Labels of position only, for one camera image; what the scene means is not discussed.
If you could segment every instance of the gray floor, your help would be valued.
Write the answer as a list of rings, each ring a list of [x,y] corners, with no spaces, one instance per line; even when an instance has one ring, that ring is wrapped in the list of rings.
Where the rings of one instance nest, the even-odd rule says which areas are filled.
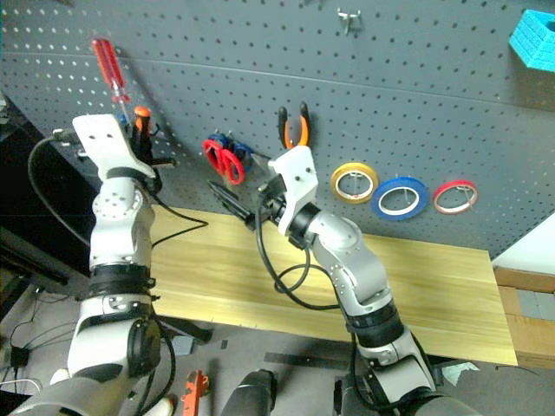
[[[9,336],[13,327],[30,318],[33,307],[33,294],[27,293],[4,319],[1,327],[3,337]],[[44,299],[54,296],[42,295]],[[72,322],[78,316],[78,304],[68,299],[58,303],[39,303],[36,317],[31,324],[20,327],[14,336],[15,345],[23,345],[33,336],[65,322]],[[40,345],[53,337],[69,331],[72,326],[60,328],[37,339],[31,347]],[[44,386],[59,367],[65,367],[70,335],[64,335],[51,343],[37,348],[31,354],[29,365],[18,377],[34,377]],[[222,349],[222,341],[227,347]],[[260,331],[248,328],[217,325],[212,340],[203,346],[195,346],[192,355],[178,359],[177,377],[172,393],[180,397],[184,393],[185,378],[189,372],[199,368],[211,378],[212,391],[201,399],[201,416],[218,415],[232,389],[252,369],[267,368],[277,373],[278,397],[272,415],[302,414],[306,416],[330,415],[333,386],[336,377],[345,370],[322,367],[300,367],[264,361],[266,353],[309,355],[311,357],[333,360],[332,363],[346,363],[349,359],[349,345],[340,342],[319,341],[301,336]],[[167,350],[163,348],[162,362],[156,372],[153,393],[156,394],[165,384],[169,373]],[[519,368],[500,367],[493,364],[475,362],[479,372],[466,371],[457,387],[447,383],[442,391],[459,398],[485,415],[536,415],[555,414],[555,370],[533,369],[533,372]],[[12,372],[6,380],[12,379]],[[142,391],[144,380],[137,385]],[[3,386],[13,390],[13,386]],[[30,385],[23,383],[19,391],[33,393]],[[132,414],[134,403],[128,403],[121,415]],[[182,413],[182,405],[177,414]]]

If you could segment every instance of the red screwdriver handle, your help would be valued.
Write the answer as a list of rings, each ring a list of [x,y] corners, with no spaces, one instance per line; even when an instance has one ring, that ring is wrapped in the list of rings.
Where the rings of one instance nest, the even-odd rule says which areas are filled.
[[[129,102],[129,96],[125,91],[125,81],[123,81],[120,67],[115,59],[114,45],[108,39],[93,39],[92,46],[104,81],[114,93],[112,100]]]

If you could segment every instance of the gray pegboard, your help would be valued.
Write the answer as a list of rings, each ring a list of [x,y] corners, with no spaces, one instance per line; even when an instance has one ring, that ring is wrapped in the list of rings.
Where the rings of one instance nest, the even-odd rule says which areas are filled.
[[[220,128],[270,156],[281,152],[276,110],[309,103],[318,203],[364,231],[490,250],[494,256],[555,210],[555,75],[526,69],[507,38],[523,8],[505,2],[7,2],[4,92],[45,134],[83,113],[114,111],[95,58],[94,36],[110,36],[134,103],[164,127],[154,151],[180,166],[163,172],[168,203],[222,211],[207,193],[216,179],[199,155]],[[344,36],[336,8],[362,11]],[[85,174],[88,162],[66,156]],[[369,205],[329,192],[349,160],[381,180],[410,175],[433,192],[474,180],[475,208],[443,216],[429,205],[393,223]],[[264,180],[254,169],[239,189]]]

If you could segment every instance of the orange pliers handle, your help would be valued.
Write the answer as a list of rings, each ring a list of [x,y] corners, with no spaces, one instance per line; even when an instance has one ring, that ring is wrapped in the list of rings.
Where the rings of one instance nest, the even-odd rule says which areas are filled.
[[[310,118],[309,107],[306,102],[301,102],[300,107],[301,120],[301,139],[294,144],[289,137],[289,121],[287,120],[287,109],[280,107],[277,111],[277,130],[279,131],[279,141],[286,149],[292,149],[295,146],[308,146],[310,142]]]

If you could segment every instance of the wooden table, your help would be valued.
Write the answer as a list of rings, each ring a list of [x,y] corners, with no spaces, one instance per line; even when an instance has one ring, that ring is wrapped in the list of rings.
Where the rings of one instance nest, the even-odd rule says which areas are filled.
[[[153,241],[192,225],[155,206]],[[235,217],[179,210],[210,222],[154,249],[157,312],[180,318],[347,341],[340,312],[301,308],[273,289],[254,234]],[[302,251],[264,225],[276,270],[304,262]],[[366,236],[388,271],[402,321],[429,354],[516,365],[500,293],[487,252],[391,237]],[[291,284],[300,275],[291,273]],[[295,292],[306,302],[335,303],[328,277],[314,271]]]

